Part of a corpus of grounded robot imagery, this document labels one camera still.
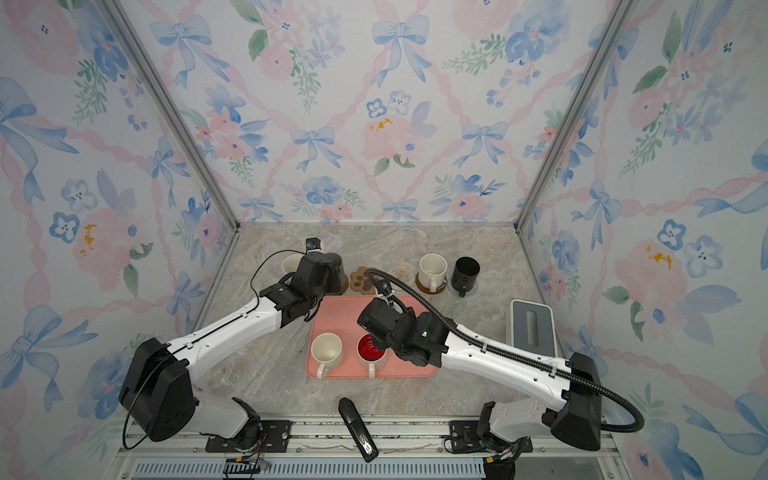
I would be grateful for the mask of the cork paw print coaster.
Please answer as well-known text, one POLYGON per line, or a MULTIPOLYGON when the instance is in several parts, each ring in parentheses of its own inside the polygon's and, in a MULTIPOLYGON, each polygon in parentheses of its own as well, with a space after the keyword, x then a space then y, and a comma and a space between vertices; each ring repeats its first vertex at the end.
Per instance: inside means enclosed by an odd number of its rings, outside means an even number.
POLYGON ((376 287, 371 278, 366 274, 367 266, 360 266, 349 275, 349 284, 353 292, 360 295, 375 295, 376 287))

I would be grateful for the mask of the red interior mug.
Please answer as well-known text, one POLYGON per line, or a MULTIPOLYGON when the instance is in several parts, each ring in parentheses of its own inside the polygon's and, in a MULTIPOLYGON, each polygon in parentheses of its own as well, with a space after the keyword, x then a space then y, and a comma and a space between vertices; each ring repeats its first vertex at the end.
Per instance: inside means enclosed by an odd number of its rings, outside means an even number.
POLYGON ((369 379, 376 378, 388 361, 387 351, 380 350, 374 345, 371 334, 365 334, 358 340, 357 354, 369 379))

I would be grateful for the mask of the multicolour embroidered round coaster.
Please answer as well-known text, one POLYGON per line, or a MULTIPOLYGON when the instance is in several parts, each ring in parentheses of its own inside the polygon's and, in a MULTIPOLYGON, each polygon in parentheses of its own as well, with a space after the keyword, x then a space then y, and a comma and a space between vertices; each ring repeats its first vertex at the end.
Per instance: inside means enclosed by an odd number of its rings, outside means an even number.
POLYGON ((392 267, 388 270, 388 273, 409 287, 415 285, 416 273, 406 265, 392 267))

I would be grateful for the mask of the grey woven round coaster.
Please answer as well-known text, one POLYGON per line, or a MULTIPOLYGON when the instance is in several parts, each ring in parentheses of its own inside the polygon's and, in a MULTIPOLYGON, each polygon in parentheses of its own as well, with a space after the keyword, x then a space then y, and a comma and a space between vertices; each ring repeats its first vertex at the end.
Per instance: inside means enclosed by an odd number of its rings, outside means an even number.
POLYGON ((457 289, 453 286, 452 283, 448 283, 448 290, 450 291, 451 294, 455 296, 466 298, 474 295, 478 291, 478 286, 479 284, 475 283, 471 288, 462 287, 460 289, 457 289))

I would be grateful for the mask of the cream mug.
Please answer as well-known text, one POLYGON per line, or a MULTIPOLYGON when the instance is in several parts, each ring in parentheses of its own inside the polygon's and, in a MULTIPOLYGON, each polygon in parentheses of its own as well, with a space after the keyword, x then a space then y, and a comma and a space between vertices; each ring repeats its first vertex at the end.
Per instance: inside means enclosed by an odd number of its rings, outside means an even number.
POLYGON ((448 263, 443 256, 435 253, 424 255, 419 262, 417 287, 430 295, 443 292, 448 284, 447 269, 448 263))
POLYGON ((310 354, 318 363, 315 378, 318 380, 325 379, 343 361, 342 340, 334 333, 322 333, 313 340, 310 354))

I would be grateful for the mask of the black mug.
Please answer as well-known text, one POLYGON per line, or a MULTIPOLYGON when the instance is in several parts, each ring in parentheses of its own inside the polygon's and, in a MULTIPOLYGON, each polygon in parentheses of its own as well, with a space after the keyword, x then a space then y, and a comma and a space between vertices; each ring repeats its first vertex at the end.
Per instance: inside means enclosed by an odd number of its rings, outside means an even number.
POLYGON ((457 289, 471 288, 477 282, 480 270, 480 264, 476 259, 467 256, 460 257, 454 263, 449 283, 452 283, 457 289))

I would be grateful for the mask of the light blue mug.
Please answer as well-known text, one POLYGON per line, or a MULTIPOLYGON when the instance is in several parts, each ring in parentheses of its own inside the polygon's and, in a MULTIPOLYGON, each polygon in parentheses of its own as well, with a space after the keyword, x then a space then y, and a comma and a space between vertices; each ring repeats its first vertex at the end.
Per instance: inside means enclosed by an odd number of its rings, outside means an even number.
POLYGON ((303 258, 303 253, 292 253, 287 256, 281 264, 281 269, 284 274, 295 273, 298 270, 299 264, 303 258))

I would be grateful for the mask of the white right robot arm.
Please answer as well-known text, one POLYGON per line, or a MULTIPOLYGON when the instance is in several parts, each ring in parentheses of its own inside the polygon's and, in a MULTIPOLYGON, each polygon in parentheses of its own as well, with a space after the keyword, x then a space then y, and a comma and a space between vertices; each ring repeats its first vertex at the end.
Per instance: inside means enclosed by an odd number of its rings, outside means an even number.
POLYGON ((506 351, 450 319, 430 311, 417 315, 399 301, 372 300, 357 324, 377 348, 418 367, 464 371, 525 393, 526 400, 483 406, 476 435, 485 449, 505 452, 524 437, 546 433, 580 450, 600 449, 600 396, 554 372, 567 366, 564 359, 506 351), (505 352, 519 358, 507 358, 505 352))

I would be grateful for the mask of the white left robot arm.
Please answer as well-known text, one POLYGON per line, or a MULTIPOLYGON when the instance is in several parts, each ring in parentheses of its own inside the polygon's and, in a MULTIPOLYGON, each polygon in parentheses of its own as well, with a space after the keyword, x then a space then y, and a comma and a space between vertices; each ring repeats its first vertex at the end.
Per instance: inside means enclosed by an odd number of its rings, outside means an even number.
POLYGON ((144 341, 119 394, 128 418, 153 442, 191 430, 239 451, 253 449, 263 437, 256 410, 237 397, 196 393, 194 384, 250 342, 295 320, 311 321, 325 296, 342 292, 344 278, 338 254, 308 250, 296 271, 222 319, 166 343, 144 341))

